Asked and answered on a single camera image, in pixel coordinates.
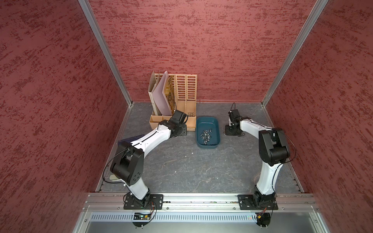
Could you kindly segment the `teal plastic storage tray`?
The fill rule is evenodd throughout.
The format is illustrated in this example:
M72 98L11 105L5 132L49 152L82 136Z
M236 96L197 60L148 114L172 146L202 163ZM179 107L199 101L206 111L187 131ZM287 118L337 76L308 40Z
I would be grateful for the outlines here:
M219 122L213 116L200 116L196 121L196 142L202 149L215 149L220 144Z

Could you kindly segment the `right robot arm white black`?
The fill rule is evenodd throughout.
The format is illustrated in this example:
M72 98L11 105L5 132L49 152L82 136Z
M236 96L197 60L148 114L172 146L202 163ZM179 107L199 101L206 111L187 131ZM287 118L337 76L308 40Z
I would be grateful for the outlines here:
M237 109L229 111L228 116L229 124L225 126L224 132L226 136L243 136L248 133L258 139L262 168L250 202L255 208L273 206L279 171L290 158L287 137L281 128L265 126L249 117L243 117Z

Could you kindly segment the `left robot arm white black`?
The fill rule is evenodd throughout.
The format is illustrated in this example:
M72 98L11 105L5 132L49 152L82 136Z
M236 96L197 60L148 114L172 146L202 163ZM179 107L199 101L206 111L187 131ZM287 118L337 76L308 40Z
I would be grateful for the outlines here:
M158 207L152 203L149 188L142 179L146 156L162 142L187 135L188 115L176 110L169 120L163 120L150 133L131 142L120 141L113 158L106 164L112 175L105 183L123 184L129 190L124 197L124 208L150 209Z

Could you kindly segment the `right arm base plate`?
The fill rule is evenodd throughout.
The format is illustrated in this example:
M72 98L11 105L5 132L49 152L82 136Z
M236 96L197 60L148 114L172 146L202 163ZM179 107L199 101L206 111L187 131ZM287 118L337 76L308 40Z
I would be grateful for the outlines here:
M260 193L255 193L253 195L237 195L237 197L240 210L278 210L274 194L261 195Z

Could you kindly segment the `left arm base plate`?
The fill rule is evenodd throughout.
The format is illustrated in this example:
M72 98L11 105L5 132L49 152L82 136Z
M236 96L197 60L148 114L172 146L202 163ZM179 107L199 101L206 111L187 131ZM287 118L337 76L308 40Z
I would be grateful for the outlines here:
M123 197L123 208L125 210L161 210L164 195L147 194L144 199L137 199L134 195L126 194Z

